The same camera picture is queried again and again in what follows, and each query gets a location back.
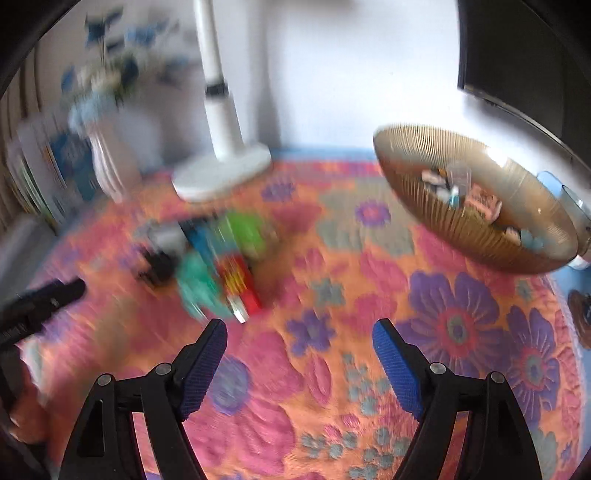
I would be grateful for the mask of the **black dragon figurine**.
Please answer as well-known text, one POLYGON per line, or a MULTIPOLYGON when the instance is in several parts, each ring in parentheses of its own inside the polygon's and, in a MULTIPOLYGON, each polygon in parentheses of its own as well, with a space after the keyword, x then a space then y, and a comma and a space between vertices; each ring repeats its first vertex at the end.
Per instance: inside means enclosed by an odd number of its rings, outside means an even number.
POLYGON ((149 286, 159 288, 169 284, 176 273, 180 258, 163 250, 140 249, 143 267, 134 273, 134 278, 149 286))

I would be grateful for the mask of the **blue cover book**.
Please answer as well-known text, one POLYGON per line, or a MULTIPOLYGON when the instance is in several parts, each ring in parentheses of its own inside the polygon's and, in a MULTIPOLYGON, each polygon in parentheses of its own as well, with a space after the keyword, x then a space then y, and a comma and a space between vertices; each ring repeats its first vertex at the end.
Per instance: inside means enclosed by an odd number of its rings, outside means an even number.
POLYGON ((49 142, 62 186, 77 203, 88 203, 99 190, 93 168, 92 148, 87 139, 62 131, 49 142))

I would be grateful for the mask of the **white ribbed vase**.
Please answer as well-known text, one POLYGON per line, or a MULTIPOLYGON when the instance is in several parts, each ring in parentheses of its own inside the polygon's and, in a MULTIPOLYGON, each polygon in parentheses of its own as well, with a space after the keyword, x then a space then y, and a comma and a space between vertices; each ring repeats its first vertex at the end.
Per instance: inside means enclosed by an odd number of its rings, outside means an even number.
POLYGON ((160 132, 147 115, 113 111, 87 127, 96 180, 103 193, 122 203, 161 166, 160 132))

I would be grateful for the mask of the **blue rectangular box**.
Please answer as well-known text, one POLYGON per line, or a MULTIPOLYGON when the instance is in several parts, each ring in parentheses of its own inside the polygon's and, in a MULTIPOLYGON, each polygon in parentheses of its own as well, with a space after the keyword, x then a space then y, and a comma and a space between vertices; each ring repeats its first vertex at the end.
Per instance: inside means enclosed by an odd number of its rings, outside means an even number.
POLYGON ((226 241, 217 217, 195 217, 183 221, 180 226, 190 246, 207 265, 213 266, 217 257, 225 252, 226 241))

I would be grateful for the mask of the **bright green frog toy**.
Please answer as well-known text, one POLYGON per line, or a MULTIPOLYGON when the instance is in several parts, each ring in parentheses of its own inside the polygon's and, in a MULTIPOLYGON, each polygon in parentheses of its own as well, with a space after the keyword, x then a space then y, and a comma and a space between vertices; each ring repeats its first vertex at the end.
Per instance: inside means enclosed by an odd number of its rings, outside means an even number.
POLYGON ((276 240, 273 226, 254 213, 225 212, 219 217, 218 226, 222 236, 235 241, 242 255, 252 260, 263 259, 276 240))

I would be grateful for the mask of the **amber ribbed glass bowl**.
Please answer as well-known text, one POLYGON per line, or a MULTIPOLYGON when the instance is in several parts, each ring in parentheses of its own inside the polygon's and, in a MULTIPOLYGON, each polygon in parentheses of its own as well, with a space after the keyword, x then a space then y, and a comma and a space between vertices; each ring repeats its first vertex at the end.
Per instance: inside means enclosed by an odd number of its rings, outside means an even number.
POLYGON ((538 274, 579 248, 564 207, 530 172, 455 132, 397 125, 374 135, 382 171, 405 208, 467 257, 500 271, 538 274))

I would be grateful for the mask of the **floral orange pink tablecloth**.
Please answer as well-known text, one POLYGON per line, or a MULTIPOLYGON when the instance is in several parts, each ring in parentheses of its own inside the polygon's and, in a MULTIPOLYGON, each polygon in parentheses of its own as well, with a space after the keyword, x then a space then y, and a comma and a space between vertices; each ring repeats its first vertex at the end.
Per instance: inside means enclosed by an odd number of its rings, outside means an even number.
MULTIPOLYGON (((509 380, 547 479, 590 446, 589 397, 556 285, 467 259, 415 222, 374 165, 283 163, 217 209, 252 211, 279 232, 253 269, 263 310, 228 319, 228 348, 185 424, 211 479, 389 479, 416 429, 372 345, 381 318, 460 375, 509 380)), ((81 277, 86 296, 28 344, 58 466, 95 378, 135 377, 173 359, 202 323, 174 285, 139 282, 148 224, 201 213, 168 178, 125 203, 98 200, 53 250, 38 281, 81 277)))

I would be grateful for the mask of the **blue white artificial flowers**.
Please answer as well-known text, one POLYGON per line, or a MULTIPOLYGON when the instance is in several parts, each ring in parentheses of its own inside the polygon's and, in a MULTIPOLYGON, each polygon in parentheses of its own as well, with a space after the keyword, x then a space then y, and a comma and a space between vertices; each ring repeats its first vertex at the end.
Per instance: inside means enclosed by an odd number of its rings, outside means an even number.
POLYGON ((70 65, 62 74, 62 105, 67 109, 69 129, 79 136, 87 135, 143 85, 178 85, 191 64, 187 57, 166 48, 180 30, 177 21, 158 16, 114 35, 112 30, 123 15, 124 8, 116 6, 102 15, 86 17, 85 47, 94 50, 96 57, 83 65, 70 65))

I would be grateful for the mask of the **small items inside bowl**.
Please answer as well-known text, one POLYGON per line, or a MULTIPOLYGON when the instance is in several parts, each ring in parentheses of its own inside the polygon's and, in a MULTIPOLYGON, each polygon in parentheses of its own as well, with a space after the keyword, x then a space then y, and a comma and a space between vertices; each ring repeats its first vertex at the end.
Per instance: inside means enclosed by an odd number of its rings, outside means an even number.
POLYGON ((473 180, 472 169, 464 162, 455 161, 446 167, 432 167, 421 171, 425 189, 449 207, 461 209, 465 215, 501 232, 512 243, 533 252, 541 252, 544 240, 530 230, 502 223, 503 203, 491 191, 473 180))

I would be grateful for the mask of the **black flat screen monitor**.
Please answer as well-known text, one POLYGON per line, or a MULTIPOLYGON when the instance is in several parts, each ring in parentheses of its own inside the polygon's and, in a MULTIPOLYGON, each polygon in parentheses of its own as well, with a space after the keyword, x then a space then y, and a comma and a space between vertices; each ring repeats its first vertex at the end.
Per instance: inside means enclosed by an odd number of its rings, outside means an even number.
POLYGON ((458 87, 590 165, 590 72, 524 1, 459 1, 458 87))

